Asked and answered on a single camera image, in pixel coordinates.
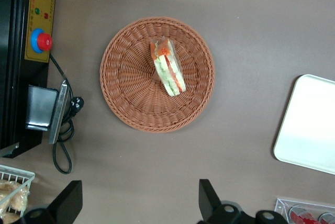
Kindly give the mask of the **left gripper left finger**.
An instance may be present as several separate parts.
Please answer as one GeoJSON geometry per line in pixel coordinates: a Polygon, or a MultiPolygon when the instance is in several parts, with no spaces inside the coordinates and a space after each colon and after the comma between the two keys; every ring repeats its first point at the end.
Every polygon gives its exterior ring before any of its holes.
{"type": "Polygon", "coordinates": [[[46,208],[29,211],[19,219],[19,223],[74,223],[82,207],[82,181],[71,181],[46,208]]]}

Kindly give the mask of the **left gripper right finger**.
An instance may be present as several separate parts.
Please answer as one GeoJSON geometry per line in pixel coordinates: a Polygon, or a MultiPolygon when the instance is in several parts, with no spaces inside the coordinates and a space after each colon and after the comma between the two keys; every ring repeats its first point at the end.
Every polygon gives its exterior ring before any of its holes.
{"type": "Polygon", "coordinates": [[[198,205],[202,215],[198,223],[255,223],[236,203],[222,204],[208,179],[199,180],[198,205]]]}

